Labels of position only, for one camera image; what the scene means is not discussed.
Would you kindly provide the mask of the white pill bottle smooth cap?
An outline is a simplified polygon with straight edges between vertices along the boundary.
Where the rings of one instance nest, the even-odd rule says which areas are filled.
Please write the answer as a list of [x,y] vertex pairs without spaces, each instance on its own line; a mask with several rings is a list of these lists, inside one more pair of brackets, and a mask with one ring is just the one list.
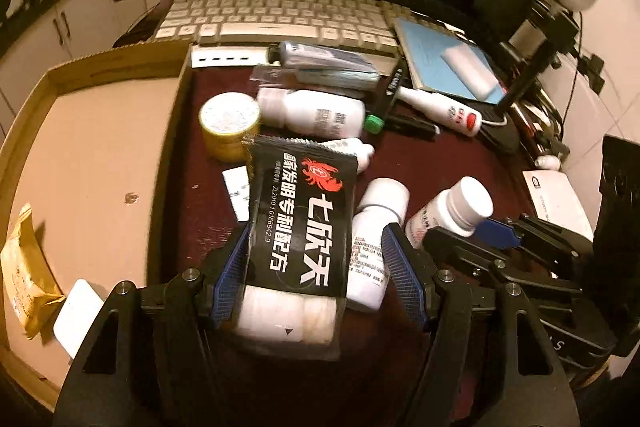
[[420,248],[426,232],[437,227],[470,237],[477,225],[490,218],[493,212],[494,202],[486,187],[472,176],[464,176],[412,216],[405,233],[414,248]]

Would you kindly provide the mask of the white pill bottle ribbed cap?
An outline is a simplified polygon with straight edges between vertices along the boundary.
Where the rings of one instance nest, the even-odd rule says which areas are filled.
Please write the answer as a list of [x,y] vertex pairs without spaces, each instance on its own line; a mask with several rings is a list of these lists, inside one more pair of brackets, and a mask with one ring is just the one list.
[[373,313],[380,309],[388,284],[382,255],[383,229],[404,223],[409,202],[404,184],[390,178],[372,180],[352,219],[352,253],[347,280],[349,309]]

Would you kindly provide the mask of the white spray bottle red label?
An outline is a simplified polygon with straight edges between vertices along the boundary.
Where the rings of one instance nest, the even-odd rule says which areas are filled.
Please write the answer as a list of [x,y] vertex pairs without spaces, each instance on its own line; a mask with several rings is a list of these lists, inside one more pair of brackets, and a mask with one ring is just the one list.
[[476,109],[440,93],[400,87],[398,98],[427,118],[466,136],[475,136],[483,118]]

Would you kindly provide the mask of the black snack packet red crab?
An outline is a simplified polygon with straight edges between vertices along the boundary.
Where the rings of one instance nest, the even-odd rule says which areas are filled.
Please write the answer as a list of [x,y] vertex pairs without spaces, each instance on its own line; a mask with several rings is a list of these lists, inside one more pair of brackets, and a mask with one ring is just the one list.
[[305,140],[257,135],[247,262],[235,332],[275,357],[340,355],[358,160]]

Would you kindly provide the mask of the black marker green cap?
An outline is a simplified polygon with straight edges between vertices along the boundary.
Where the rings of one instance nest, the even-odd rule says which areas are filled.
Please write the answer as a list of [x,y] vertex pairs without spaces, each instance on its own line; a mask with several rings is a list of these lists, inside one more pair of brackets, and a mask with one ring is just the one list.
[[395,103],[398,89],[402,86],[407,72],[406,60],[399,57],[390,75],[378,80],[375,100],[368,109],[363,123],[364,130],[371,134],[379,134],[383,130],[387,116]]

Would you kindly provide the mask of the large white bottle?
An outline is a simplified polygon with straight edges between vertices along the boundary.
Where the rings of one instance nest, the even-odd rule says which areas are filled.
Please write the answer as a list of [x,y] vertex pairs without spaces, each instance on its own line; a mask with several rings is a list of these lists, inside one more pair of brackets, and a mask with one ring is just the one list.
[[262,88],[257,103],[266,126],[330,140],[359,138],[366,118],[360,100],[321,91]]

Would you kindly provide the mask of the teal white tissue pack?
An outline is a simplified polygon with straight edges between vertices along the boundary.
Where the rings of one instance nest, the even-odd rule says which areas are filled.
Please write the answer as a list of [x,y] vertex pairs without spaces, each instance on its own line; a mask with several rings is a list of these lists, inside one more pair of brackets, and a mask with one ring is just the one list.
[[292,70],[300,82],[318,86],[372,91],[380,79],[378,69],[362,55],[327,46],[283,41],[270,46],[267,58]]

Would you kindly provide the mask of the clear plastic blister pack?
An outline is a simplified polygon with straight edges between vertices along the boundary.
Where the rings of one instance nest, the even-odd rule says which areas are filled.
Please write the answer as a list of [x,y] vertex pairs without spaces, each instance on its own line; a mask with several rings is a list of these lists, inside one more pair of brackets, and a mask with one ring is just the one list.
[[256,65],[250,73],[250,81],[259,87],[296,89],[297,77],[293,69],[273,65]]

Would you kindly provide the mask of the white booklet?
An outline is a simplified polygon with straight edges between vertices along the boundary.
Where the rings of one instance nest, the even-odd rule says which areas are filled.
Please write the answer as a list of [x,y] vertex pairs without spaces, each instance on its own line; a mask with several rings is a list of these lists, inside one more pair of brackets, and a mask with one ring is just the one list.
[[538,218],[593,240],[585,210],[564,173],[534,170],[522,175]]

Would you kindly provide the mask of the small white dropper bottle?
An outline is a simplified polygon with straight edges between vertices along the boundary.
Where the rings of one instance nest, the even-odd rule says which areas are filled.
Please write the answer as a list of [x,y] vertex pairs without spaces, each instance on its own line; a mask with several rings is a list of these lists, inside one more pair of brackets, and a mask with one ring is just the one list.
[[359,138],[346,138],[321,142],[321,145],[334,152],[355,156],[358,162],[358,173],[363,173],[370,165],[375,149],[371,144],[362,142]]

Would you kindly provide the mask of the white card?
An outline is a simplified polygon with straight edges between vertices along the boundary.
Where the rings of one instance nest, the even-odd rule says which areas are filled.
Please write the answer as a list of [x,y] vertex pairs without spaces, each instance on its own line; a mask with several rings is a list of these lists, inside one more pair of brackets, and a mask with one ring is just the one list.
[[54,321],[53,334],[71,359],[76,358],[106,296],[103,286],[85,279],[78,279],[70,288]]

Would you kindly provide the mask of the blue notebook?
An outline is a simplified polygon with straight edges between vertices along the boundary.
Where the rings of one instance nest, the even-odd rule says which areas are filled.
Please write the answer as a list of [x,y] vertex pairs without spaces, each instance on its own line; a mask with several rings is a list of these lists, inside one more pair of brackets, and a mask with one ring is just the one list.
[[468,39],[435,25],[395,20],[414,89],[497,104],[506,94],[486,54]]

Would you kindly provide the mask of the cardboard tray box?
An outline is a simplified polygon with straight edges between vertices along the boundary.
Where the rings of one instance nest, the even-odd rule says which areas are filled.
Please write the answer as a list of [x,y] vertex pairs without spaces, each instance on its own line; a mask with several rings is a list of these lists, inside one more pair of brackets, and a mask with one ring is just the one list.
[[169,159],[191,78],[183,40],[122,46],[37,82],[1,147],[1,230],[32,208],[63,291],[160,278]]

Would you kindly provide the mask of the yellow paper packet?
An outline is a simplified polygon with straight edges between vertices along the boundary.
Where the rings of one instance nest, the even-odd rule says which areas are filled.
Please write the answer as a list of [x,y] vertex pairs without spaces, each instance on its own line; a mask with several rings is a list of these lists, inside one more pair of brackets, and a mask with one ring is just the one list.
[[9,304],[28,339],[35,338],[65,300],[36,237],[32,206],[25,204],[1,251]]

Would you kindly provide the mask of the white keyboard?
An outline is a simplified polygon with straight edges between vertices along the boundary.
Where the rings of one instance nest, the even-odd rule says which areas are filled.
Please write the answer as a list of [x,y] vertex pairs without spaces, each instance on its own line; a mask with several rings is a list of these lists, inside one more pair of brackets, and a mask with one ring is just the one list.
[[201,46],[292,40],[392,55],[398,48],[398,20],[464,35],[457,27],[383,0],[174,0],[153,38]]

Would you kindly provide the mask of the white kitchen cabinets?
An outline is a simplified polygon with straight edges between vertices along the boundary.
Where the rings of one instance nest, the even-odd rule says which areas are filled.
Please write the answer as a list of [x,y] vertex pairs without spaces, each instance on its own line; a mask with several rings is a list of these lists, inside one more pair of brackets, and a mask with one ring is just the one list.
[[134,28],[160,0],[61,0],[1,55],[1,135],[50,68],[99,53]]

